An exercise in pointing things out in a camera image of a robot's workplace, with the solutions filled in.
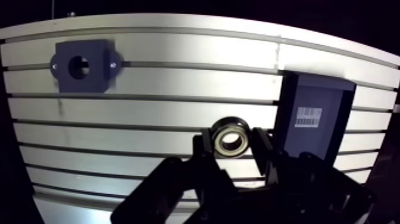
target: dark background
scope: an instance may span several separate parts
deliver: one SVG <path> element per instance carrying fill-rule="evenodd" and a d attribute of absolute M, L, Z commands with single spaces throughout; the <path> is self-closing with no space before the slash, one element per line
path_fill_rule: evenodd
<path fill-rule="evenodd" d="M 274 1 L 127 1 L 54 0 L 55 18 L 115 13 L 186 13 L 247 18 L 327 33 L 400 55 L 400 1 L 274 0 Z M 2 2 L 0 27 L 49 20 L 52 0 Z M 0 184 L 4 194 L 0 223 L 41 223 L 32 201 L 33 189 L 16 143 L 3 80 L 0 79 Z M 379 157 L 366 185 L 379 202 L 369 223 L 388 223 L 400 217 L 400 114 L 394 114 Z"/>

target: screw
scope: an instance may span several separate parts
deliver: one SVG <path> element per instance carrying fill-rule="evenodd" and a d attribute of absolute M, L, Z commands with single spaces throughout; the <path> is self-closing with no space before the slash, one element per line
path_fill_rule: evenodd
<path fill-rule="evenodd" d="M 75 12 L 70 12 L 70 13 L 67 14 L 67 16 L 68 16 L 68 17 L 75 17 L 76 14 L 75 14 Z"/>

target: black plastic part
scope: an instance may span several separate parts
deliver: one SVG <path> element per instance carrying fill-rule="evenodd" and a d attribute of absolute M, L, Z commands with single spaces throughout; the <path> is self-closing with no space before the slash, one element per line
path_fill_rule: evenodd
<path fill-rule="evenodd" d="M 114 210 L 111 222 L 164 223 L 185 191 L 181 184 L 181 170 L 185 170 L 181 159 L 170 157 L 163 160 Z"/>
<path fill-rule="evenodd" d="M 108 40 L 56 43 L 55 51 L 50 65 L 60 92 L 105 92 L 121 69 L 121 59 Z"/>
<path fill-rule="evenodd" d="M 338 77 L 281 71 L 273 143 L 289 155 L 311 152 L 333 165 L 345 132 L 356 85 Z"/>
<path fill-rule="evenodd" d="M 164 223 L 183 191 L 195 189 L 200 208 L 185 223 L 354 224 L 375 201 L 357 184 L 311 153 L 291 157 L 276 150 L 260 128 L 251 131 L 253 156 L 273 185 L 238 189 L 220 170 L 209 129 L 193 137 L 193 156 L 186 162 L 165 159 L 111 216 L 113 224 Z"/>

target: barcode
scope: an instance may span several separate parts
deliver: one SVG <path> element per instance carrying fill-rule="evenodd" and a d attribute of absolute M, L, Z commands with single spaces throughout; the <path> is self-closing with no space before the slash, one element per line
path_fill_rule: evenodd
<path fill-rule="evenodd" d="M 299 107 L 295 127 L 318 127 L 321 114 L 322 108 Z"/>

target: white label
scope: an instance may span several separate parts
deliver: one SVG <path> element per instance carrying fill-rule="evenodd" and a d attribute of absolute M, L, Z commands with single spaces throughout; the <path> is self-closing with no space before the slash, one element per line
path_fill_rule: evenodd
<path fill-rule="evenodd" d="M 299 107 L 295 127 L 318 127 L 322 108 Z"/>

